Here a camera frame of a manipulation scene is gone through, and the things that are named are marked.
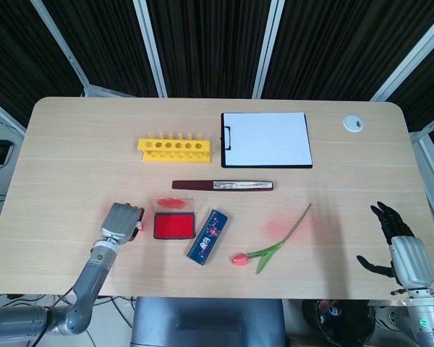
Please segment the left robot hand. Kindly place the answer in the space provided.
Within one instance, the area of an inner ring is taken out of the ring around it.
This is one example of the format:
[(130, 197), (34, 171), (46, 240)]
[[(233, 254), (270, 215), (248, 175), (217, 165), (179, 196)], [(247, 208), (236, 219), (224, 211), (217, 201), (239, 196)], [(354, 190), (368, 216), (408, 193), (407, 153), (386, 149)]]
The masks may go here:
[(101, 235), (117, 244), (132, 241), (141, 227), (145, 209), (128, 203), (115, 202), (101, 225)]

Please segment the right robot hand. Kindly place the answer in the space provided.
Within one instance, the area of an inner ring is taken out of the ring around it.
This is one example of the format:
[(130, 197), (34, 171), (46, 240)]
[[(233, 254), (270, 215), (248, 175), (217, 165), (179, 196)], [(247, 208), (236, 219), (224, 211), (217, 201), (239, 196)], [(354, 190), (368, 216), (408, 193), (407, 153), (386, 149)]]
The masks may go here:
[(370, 209), (380, 222), (391, 254), (391, 265), (374, 265), (361, 255), (357, 256), (359, 264), (371, 273), (395, 279), (406, 290), (431, 287), (434, 283), (434, 269), (422, 239), (413, 234), (393, 208), (377, 202)]

